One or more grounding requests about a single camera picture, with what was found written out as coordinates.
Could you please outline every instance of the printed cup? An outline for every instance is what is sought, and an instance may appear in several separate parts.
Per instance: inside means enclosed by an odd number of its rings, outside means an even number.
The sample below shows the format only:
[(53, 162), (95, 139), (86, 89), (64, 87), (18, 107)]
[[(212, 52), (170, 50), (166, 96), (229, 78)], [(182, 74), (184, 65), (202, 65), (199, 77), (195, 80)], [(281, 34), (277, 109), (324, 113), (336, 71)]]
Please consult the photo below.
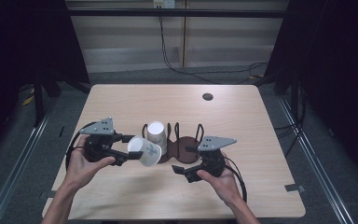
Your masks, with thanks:
[(161, 154), (167, 153), (167, 135), (164, 124), (160, 121), (153, 121), (147, 125), (147, 140), (161, 147)]
[(161, 147), (154, 144), (142, 136), (134, 136), (128, 143), (127, 150), (131, 151), (143, 151), (143, 155), (139, 161), (144, 166), (152, 166), (157, 164), (161, 158)]

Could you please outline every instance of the gray carpet floor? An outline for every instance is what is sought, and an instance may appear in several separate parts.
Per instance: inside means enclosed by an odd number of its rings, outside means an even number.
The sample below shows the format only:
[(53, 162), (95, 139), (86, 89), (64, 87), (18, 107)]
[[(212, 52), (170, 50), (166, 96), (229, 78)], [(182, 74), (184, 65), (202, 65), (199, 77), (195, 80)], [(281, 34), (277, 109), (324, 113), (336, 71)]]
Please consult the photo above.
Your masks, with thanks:
[[(212, 72), (246, 69), (243, 66), (236, 67), (204, 67), (191, 68), (191, 72)], [(252, 71), (252, 75), (263, 74), (265, 66), (260, 66)], [(255, 80), (249, 79), (249, 72), (199, 74), (199, 77), (177, 74), (169, 69), (127, 71), (116, 73), (89, 74), (91, 84), (252, 84)], [(83, 105), (87, 100), (87, 94), (82, 93), (65, 83), (60, 83), (62, 94), (57, 99), (47, 126), (38, 141), (26, 169), (20, 177), (20, 181), (11, 196), (0, 223), (40, 223), (41, 214), (46, 203), (46, 198), (40, 197), (42, 192), (47, 192), (55, 180), (66, 148), (75, 131), (77, 120)], [(274, 127), (288, 125), (288, 121), (279, 103), (281, 97), (273, 92), (273, 83), (265, 84), (259, 88), (266, 109)], [(11, 169), (21, 154), (34, 124), (34, 102), (29, 105), (21, 105), (28, 92), (20, 93), (20, 100), (14, 108), (10, 120), (7, 123), (5, 134), (0, 141), (0, 190), (4, 186)], [(45, 94), (45, 105), (51, 100)], [(285, 130), (277, 130), (277, 135)], [(331, 181), (337, 188), (344, 203), (348, 206), (354, 223), (358, 223), (358, 167), (345, 153), (345, 148), (338, 139), (331, 137), (328, 127), (320, 120), (318, 114), (307, 105), (307, 115), (304, 120), (304, 132), (312, 143), (319, 160), (322, 162)], [(279, 138), (282, 151), (288, 150), (295, 136), (293, 133)], [(307, 209), (305, 216), (301, 218), (262, 218), (262, 223), (339, 223), (339, 220), (327, 200), (315, 173), (311, 169), (308, 160), (299, 143), (295, 143), (287, 156), (287, 162), (298, 185), (303, 185), (307, 190), (301, 193), (301, 198)], [(101, 223), (101, 221), (71, 220), (69, 223)]]

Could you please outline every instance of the wall outlet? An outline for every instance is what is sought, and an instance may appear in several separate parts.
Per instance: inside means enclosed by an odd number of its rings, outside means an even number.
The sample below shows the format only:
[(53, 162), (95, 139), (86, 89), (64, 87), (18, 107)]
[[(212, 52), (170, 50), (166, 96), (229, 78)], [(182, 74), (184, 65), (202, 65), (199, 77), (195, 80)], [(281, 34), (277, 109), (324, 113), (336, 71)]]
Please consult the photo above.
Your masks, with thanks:
[(175, 0), (164, 0), (164, 8), (175, 8)]
[(153, 8), (164, 8), (164, 0), (153, 0)]

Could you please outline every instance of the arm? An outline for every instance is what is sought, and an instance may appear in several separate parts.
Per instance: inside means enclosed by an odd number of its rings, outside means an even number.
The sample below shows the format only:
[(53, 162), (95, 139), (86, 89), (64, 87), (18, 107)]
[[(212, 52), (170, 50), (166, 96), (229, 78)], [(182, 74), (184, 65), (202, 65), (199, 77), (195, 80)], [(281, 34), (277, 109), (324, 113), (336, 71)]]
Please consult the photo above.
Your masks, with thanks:
[(57, 189), (42, 224), (66, 223), (77, 191), (88, 185), (99, 170), (115, 162), (113, 157), (103, 158), (97, 162), (87, 161), (83, 156), (84, 148), (82, 148), (86, 143), (86, 139), (87, 136), (81, 136), (76, 149), (72, 152), (65, 179)]
[(242, 199), (238, 191), (237, 183), (235, 182), (234, 174), (232, 174), (231, 171), (225, 169), (219, 177), (214, 177), (204, 170), (199, 170), (197, 171), (197, 175), (211, 184), (219, 198), (234, 213), (238, 223), (260, 223), (250, 210), (248, 204)]

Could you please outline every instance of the table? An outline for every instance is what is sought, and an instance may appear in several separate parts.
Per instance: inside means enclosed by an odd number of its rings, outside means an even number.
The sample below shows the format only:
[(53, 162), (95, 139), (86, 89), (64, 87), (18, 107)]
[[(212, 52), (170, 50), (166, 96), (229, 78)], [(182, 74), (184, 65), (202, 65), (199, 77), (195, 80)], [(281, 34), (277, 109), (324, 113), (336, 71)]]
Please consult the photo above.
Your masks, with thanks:
[[(211, 101), (202, 95), (210, 93)], [(112, 117), (118, 133), (141, 134), (145, 123), (180, 123), (181, 136), (195, 137), (201, 123), (206, 135), (237, 139), (222, 151), (239, 166), (248, 204), (257, 217), (302, 217), (298, 191), (287, 192), (294, 179), (282, 154), (269, 115), (255, 86), (231, 85), (96, 85), (92, 87), (75, 132)], [(127, 144), (113, 149), (126, 151)], [(153, 167), (127, 161), (102, 169), (73, 201), (70, 219), (153, 220), (234, 218), (212, 187), (187, 183), (172, 171), (185, 168), (172, 158)], [(64, 160), (52, 190), (65, 176)], [(43, 215), (52, 199), (48, 199)]]

